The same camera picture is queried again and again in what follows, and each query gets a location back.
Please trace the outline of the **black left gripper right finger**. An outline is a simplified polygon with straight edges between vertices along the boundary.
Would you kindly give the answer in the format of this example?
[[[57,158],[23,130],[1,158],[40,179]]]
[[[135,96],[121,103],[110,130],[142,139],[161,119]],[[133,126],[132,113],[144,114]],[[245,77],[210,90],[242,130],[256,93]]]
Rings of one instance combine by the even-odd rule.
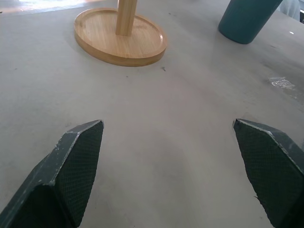
[[[233,123],[247,178],[275,228],[304,226],[304,152],[284,132],[245,119]]]

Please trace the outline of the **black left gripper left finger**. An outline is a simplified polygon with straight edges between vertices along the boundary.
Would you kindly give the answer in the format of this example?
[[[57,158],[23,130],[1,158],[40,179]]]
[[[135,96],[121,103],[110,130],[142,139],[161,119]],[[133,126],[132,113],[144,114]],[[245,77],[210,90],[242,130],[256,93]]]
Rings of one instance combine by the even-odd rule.
[[[66,131],[0,214],[2,228],[77,228],[90,198],[104,123]]]

